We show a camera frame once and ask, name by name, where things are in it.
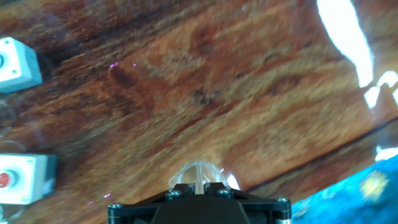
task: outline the wood grain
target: wood grain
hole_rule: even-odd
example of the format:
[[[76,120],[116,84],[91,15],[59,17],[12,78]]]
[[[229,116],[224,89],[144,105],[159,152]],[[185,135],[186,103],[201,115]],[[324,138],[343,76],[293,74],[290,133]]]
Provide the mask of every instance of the wood grain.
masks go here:
[[[364,100],[386,70],[398,70],[390,1],[355,3],[373,35],[366,88],[315,1],[102,2],[0,9],[1,35],[36,47],[47,76],[7,96],[17,119],[6,139],[60,157],[56,193],[20,223],[105,223],[107,204],[165,190],[195,160],[224,167],[244,190],[266,182],[256,194],[283,186],[299,200],[369,165],[378,133],[396,131],[391,89],[382,87],[373,110]],[[295,189],[299,180],[307,182]]]

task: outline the metal screw head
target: metal screw head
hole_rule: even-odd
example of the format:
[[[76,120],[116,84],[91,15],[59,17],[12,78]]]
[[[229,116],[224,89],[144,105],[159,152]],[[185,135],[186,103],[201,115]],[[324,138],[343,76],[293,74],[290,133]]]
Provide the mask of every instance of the metal screw head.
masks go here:
[[[108,205],[109,208],[123,208],[124,204],[123,203],[114,203],[111,205]]]
[[[170,191],[169,193],[167,193],[167,196],[179,196],[179,195],[181,195],[182,193],[181,193],[181,191],[179,191],[179,190],[172,190],[172,191]]]
[[[277,198],[275,199],[277,202],[287,202],[289,201],[287,198]]]
[[[219,189],[218,191],[217,191],[219,194],[229,194],[229,190],[228,189]]]

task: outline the white button box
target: white button box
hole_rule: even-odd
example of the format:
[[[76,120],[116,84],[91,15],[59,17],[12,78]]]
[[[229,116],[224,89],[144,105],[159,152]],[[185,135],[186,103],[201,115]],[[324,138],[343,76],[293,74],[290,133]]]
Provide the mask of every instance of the white button box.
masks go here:
[[[36,52],[11,37],[0,39],[0,92],[11,93],[42,83]]]
[[[38,154],[0,154],[0,203],[28,205],[51,194],[57,157]]]

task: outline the black mount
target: black mount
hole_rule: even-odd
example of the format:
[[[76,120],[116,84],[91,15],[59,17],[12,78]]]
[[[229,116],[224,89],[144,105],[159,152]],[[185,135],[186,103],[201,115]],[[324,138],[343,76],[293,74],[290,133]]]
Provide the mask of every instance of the black mount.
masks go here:
[[[290,200],[263,199],[222,183],[205,184],[195,195],[195,184],[177,184],[134,205],[108,206],[109,224],[250,224],[292,220]]]

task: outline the red button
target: red button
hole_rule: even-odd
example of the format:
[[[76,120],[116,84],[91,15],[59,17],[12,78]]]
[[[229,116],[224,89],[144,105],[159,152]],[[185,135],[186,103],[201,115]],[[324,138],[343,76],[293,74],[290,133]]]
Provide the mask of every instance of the red button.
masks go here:
[[[11,178],[8,174],[2,173],[0,174],[0,188],[5,188],[11,182]]]

